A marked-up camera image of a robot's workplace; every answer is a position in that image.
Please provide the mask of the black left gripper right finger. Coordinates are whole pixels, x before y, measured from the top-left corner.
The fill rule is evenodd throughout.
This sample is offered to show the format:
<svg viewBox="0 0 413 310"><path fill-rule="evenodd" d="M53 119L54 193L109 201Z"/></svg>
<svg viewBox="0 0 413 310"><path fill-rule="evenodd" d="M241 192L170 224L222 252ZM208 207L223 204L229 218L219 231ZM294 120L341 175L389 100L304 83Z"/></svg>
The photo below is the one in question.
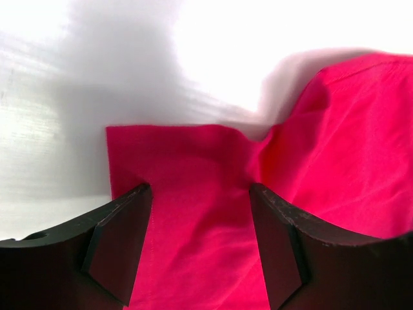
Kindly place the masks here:
<svg viewBox="0 0 413 310"><path fill-rule="evenodd" d="M271 309L411 309L412 234L389 239L314 216L260 183L249 190Z"/></svg>

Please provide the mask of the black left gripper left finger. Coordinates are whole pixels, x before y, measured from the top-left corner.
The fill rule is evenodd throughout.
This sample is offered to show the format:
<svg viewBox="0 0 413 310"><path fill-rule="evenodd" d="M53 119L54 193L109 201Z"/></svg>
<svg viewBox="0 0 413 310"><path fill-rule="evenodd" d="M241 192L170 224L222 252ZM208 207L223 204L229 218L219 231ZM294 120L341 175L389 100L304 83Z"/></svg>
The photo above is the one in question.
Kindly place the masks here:
<svg viewBox="0 0 413 310"><path fill-rule="evenodd" d="M93 211L1 242L2 309L130 304L152 206L146 183Z"/></svg>

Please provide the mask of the red t shirt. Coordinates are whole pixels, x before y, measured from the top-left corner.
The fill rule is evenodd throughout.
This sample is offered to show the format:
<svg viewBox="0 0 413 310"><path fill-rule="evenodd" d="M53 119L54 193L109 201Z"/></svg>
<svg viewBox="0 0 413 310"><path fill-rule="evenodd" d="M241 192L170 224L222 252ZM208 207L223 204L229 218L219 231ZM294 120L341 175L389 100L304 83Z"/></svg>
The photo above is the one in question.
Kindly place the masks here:
<svg viewBox="0 0 413 310"><path fill-rule="evenodd" d="M106 128L112 196L154 200L131 309L268 309L248 189L370 236L412 229L412 58L324 68L261 141L220 125Z"/></svg>

